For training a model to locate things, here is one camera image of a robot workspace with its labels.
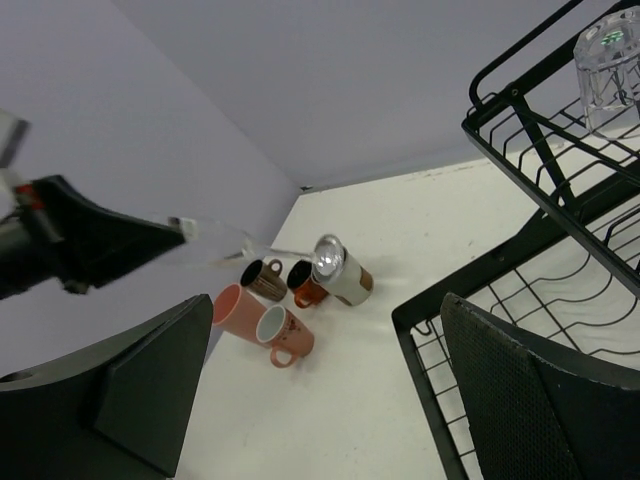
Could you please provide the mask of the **clear wine glass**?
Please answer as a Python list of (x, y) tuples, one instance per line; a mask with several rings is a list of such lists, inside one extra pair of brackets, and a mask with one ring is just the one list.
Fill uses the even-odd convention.
[(639, 136), (639, 8), (618, 10), (578, 37), (573, 50), (586, 128), (607, 140)]
[(278, 257), (307, 261), (317, 267), (321, 275), (331, 276), (345, 261), (344, 247), (333, 235), (319, 240), (311, 252), (303, 252), (274, 248), (221, 221), (169, 216), (167, 225), (181, 233), (186, 241), (167, 259), (184, 266), (227, 267)]

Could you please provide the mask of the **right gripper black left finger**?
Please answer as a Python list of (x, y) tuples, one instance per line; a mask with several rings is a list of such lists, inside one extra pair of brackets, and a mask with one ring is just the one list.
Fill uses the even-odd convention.
[(213, 317), (206, 294), (1, 378), (4, 478), (172, 478)]

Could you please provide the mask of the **orange ceramic mug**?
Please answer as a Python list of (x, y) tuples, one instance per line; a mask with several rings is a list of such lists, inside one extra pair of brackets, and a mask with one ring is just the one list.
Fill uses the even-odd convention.
[(312, 276), (312, 264), (305, 260), (297, 261), (286, 279), (288, 289), (293, 293), (298, 308), (316, 306), (328, 297), (329, 293)]

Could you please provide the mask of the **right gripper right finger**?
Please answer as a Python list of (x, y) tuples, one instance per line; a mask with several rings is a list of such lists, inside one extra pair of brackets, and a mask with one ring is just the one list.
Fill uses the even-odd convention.
[(453, 294), (444, 336), (486, 479), (636, 479), (639, 373)]

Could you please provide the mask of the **salmon pink mug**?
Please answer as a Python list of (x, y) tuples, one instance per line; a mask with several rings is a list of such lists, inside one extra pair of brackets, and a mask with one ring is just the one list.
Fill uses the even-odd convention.
[(308, 327), (281, 305), (274, 305), (262, 314), (255, 334), (258, 342), (270, 350), (272, 365), (280, 369), (308, 356), (315, 343)]

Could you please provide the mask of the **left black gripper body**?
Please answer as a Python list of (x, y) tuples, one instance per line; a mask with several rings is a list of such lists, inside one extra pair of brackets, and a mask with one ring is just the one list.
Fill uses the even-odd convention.
[(60, 247), (64, 237), (38, 185), (58, 181), (48, 175), (27, 181), (17, 174), (3, 174), (1, 187), (12, 207), (1, 218), (1, 298), (21, 295), (33, 287), (55, 279), (65, 280)]

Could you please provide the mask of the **pink tall tumbler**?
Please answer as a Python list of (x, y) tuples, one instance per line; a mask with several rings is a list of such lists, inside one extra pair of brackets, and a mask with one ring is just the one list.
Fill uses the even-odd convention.
[(240, 284), (227, 286), (213, 303), (212, 325), (245, 341), (261, 345), (256, 328), (267, 308)]

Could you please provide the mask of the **white brown ceramic cup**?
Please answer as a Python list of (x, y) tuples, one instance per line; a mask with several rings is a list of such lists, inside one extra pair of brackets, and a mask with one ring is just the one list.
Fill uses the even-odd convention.
[(320, 237), (314, 247), (312, 278), (347, 306), (365, 302), (373, 292), (372, 275), (332, 234)]

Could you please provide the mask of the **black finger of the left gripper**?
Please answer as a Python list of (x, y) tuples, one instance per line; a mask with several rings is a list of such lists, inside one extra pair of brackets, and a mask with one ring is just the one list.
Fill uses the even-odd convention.
[(64, 288), (101, 288), (186, 244), (181, 231), (99, 206), (63, 176), (38, 179), (34, 189), (59, 236), (44, 251)]

